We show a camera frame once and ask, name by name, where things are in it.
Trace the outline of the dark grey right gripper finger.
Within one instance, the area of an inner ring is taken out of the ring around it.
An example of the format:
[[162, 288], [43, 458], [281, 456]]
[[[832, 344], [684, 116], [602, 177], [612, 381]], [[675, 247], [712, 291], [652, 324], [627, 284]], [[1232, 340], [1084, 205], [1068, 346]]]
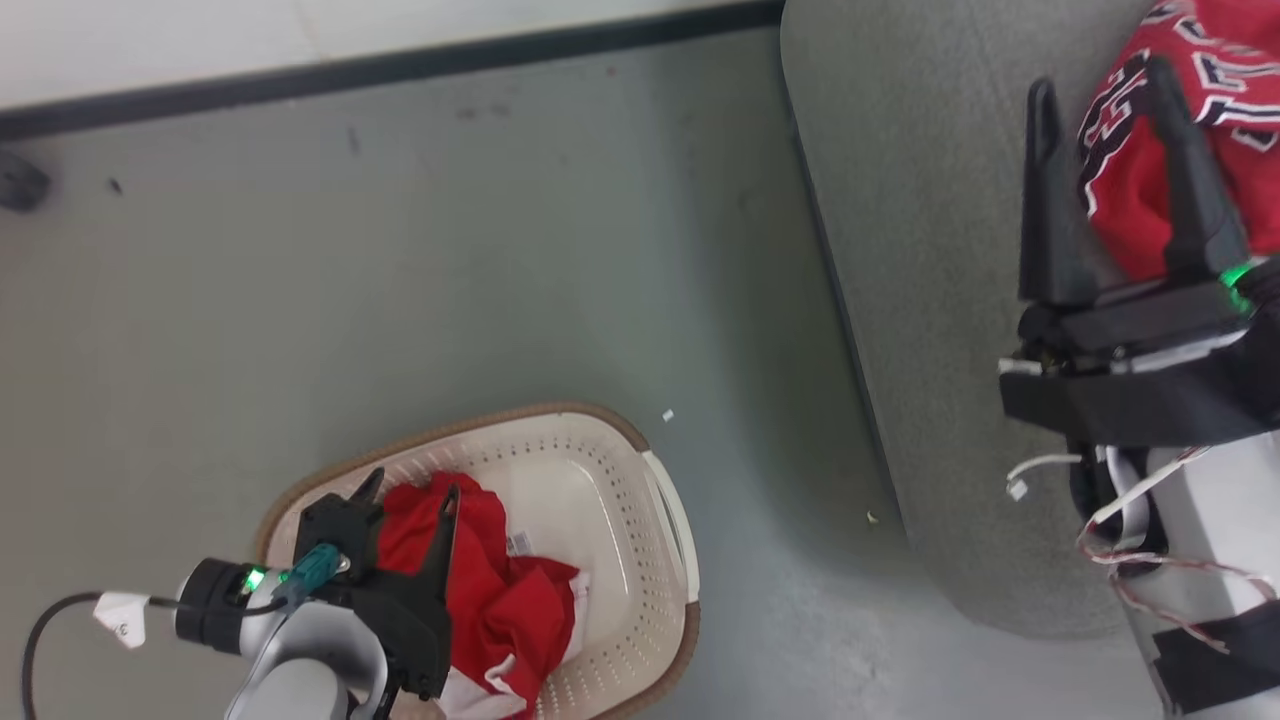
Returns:
[[1146, 64], [1149, 118], [1164, 146], [1171, 237], [1167, 277], [1180, 283], [1217, 281], [1251, 260], [1242, 223], [1208, 138], [1194, 122], [1170, 60]]
[[1088, 306], [1096, 278], [1075, 237], [1068, 170], [1069, 137], [1051, 78], [1036, 79], [1027, 95], [1021, 186], [1019, 299], [1048, 306]]

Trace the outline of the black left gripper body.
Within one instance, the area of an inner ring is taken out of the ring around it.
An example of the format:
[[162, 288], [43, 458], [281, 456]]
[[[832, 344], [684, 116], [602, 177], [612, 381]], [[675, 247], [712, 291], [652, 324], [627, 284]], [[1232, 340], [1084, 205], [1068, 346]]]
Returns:
[[[428, 505], [429, 543], [443, 498]], [[306, 555], [333, 548], [349, 566], [321, 584], [306, 582], [306, 600], [340, 609], [378, 639], [389, 671], [389, 687], [376, 692], [378, 700], [398, 692], [434, 700], [445, 685], [453, 623], [447, 602], [429, 598], [415, 582], [429, 543], [413, 569], [394, 570], [385, 548], [390, 536], [390, 514], [381, 502], [361, 505], [325, 495], [300, 515], [291, 578], [302, 577]]]

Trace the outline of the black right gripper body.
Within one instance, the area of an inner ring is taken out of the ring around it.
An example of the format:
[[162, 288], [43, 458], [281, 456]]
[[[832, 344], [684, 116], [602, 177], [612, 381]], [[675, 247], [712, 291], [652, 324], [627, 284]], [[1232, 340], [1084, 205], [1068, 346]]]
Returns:
[[1094, 307], [1036, 305], [1000, 369], [1011, 419], [1089, 446], [1211, 446], [1277, 429], [1277, 259]]

